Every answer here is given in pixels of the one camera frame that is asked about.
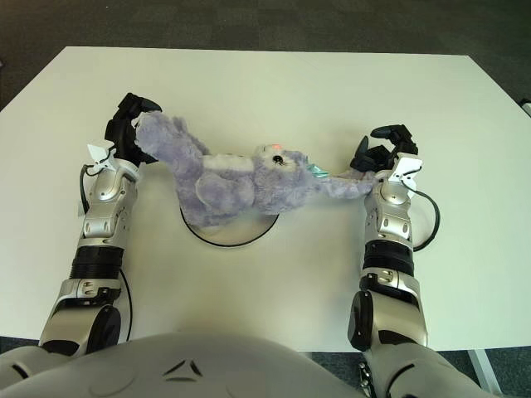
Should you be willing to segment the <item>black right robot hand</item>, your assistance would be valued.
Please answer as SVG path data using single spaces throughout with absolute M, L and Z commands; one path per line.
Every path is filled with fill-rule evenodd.
M 418 154 L 418 147 L 412 141 L 412 134 L 403 124 L 378 127 L 370 136 L 390 141 L 394 145 L 393 150 L 389 151 L 383 145 L 369 148 L 368 136 L 364 136 L 350 162 L 352 169 L 359 172 L 391 170 L 399 153 Z

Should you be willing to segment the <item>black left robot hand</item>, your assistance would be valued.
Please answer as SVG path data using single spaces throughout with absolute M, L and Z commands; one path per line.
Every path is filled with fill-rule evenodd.
M 131 162 L 138 167 L 141 163 L 156 163 L 158 160 L 144 153 L 135 143 L 136 130 L 132 125 L 141 113 L 161 111 L 150 99 L 128 93 L 120 101 L 118 110 L 109 120 L 105 130 L 105 140 L 114 144 L 114 157 Z

